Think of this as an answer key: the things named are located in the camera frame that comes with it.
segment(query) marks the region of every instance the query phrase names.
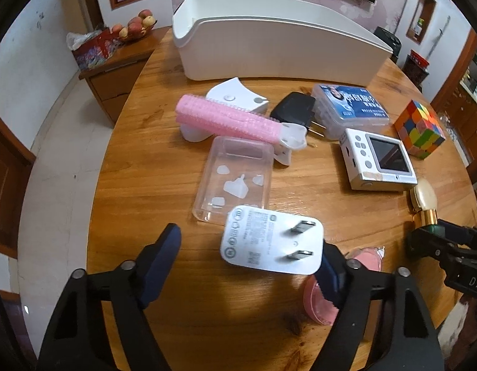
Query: tiled floor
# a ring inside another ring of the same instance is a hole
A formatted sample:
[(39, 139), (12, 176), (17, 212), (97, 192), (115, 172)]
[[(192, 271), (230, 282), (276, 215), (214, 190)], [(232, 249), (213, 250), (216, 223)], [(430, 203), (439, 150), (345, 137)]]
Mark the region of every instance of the tiled floor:
[(92, 200), (112, 131), (87, 83), (80, 81), (54, 119), (32, 169), (20, 219), (18, 271), (36, 354), (69, 275), (86, 267)]

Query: white storage bin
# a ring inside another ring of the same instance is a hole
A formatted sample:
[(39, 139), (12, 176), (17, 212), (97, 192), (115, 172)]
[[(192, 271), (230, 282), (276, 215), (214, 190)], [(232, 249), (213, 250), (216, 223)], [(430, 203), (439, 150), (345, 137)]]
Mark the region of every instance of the white storage bin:
[(390, 122), (388, 114), (367, 89), (356, 86), (317, 84), (314, 117), (326, 127), (324, 136), (338, 140), (346, 128), (380, 132)]
[(190, 79), (319, 79), (367, 86), (391, 48), (351, 19), (301, 0), (185, 0), (173, 39)]

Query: baseboard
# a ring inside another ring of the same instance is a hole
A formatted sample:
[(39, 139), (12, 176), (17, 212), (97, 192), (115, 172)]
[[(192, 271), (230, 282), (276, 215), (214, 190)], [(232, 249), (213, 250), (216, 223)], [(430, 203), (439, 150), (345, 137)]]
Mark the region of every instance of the baseboard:
[(46, 115), (45, 120), (42, 122), (41, 127), (39, 128), (39, 131), (37, 132), (36, 137), (34, 138), (34, 142), (31, 146), (31, 152), (34, 153), (34, 155), (37, 156), (37, 154), (39, 153), (39, 149), (41, 148), (42, 142), (44, 142), (46, 138), (46, 134), (48, 133), (51, 124), (53, 124), (53, 121), (58, 112), (60, 111), (61, 106), (65, 102), (65, 99), (70, 94), (70, 92), (72, 92), (72, 89), (79, 81), (79, 73), (80, 71), (77, 71), (74, 76), (72, 76), (72, 79), (68, 81), (67, 86), (65, 86), (64, 89), (61, 91), (60, 95), (53, 103), (53, 106), (51, 106), (51, 109)]

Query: colorful puzzle cube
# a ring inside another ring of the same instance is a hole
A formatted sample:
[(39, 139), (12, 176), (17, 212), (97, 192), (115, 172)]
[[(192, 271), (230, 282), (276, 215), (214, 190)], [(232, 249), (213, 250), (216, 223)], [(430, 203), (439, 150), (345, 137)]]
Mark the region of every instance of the colorful puzzle cube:
[(438, 119), (412, 100), (395, 121), (395, 128), (410, 155), (424, 159), (445, 141)]

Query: clear plastic box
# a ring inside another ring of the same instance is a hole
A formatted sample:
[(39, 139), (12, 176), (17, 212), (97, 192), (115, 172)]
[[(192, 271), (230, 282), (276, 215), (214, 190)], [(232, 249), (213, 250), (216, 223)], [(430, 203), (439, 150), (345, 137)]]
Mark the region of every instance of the clear plastic box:
[(337, 140), (346, 128), (380, 132), (390, 123), (384, 108), (367, 91), (358, 86), (314, 85), (314, 117), (326, 130), (327, 139)]
[(214, 138), (193, 215), (225, 225), (228, 212), (237, 205), (267, 209), (273, 161), (271, 144), (227, 136)]

